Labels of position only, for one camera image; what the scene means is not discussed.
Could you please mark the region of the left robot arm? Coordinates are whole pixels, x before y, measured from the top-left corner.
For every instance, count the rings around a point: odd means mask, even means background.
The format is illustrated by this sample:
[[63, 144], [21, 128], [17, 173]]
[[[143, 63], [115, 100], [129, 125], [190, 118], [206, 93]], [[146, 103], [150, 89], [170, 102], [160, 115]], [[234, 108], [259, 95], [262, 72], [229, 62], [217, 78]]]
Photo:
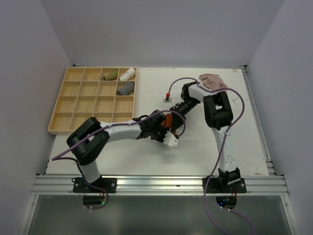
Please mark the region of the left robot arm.
[[120, 140], [150, 138], [160, 143], [177, 145], [175, 133], [171, 133], [169, 116], [155, 110], [125, 122], [106, 123], [94, 117], [88, 118], [68, 138], [67, 145], [78, 162], [85, 178], [84, 186], [97, 192], [102, 186], [96, 159], [107, 143]]

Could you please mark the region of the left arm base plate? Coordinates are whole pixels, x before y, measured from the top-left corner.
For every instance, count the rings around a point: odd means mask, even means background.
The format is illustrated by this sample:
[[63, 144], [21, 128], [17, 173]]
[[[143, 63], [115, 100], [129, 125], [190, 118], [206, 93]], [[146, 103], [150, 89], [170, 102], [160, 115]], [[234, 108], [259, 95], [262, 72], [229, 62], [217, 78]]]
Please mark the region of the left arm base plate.
[[74, 193], [115, 193], [117, 188], [116, 178], [99, 178], [94, 183], [86, 183], [82, 177], [72, 178]]

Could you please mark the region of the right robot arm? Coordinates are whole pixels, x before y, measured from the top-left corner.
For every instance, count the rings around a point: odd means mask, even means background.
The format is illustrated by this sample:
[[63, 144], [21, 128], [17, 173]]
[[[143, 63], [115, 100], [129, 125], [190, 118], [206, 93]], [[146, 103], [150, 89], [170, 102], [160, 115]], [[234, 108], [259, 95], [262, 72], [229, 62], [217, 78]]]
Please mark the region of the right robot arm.
[[231, 141], [231, 127], [242, 117], [245, 104], [242, 101], [242, 111], [237, 119], [233, 119], [233, 112], [226, 91], [239, 94], [234, 89], [219, 88], [209, 90], [200, 85], [199, 82], [184, 84], [181, 90], [182, 103], [172, 108], [171, 129], [177, 129], [182, 125], [178, 114], [185, 116], [196, 105], [202, 103], [204, 107], [205, 122], [213, 131], [217, 149], [219, 152], [218, 162], [215, 169], [218, 169], [219, 176], [214, 179], [207, 179], [207, 183], [214, 183], [223, 192], [229, 192], [235, 184], [241, 180], [240, 170], [236, 163]]

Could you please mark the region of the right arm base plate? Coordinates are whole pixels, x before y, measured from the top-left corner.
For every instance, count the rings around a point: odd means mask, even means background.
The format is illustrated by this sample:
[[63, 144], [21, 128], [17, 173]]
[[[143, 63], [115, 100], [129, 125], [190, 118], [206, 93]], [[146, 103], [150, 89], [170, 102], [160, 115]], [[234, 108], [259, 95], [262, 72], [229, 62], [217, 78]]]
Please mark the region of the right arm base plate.
[[247, 193], [246, 183], [244, 178], [240, 181], [234, 182], [232, 184], [222, 184], [218, 177], [211, 177], [206, 188], [206, 193]]

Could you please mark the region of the orange and cream underwear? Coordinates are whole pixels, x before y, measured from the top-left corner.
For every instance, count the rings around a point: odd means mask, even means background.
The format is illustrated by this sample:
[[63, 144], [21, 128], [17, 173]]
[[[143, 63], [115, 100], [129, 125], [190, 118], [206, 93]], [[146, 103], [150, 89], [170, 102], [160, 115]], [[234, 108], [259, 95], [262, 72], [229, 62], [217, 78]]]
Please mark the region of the orange and cream underwear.
[[162, 123], [164, 127], [171, 128], [172, 127], [172, 121], [173, 121], [173, 115], [171, 113], [166, 114], [166, 119]]

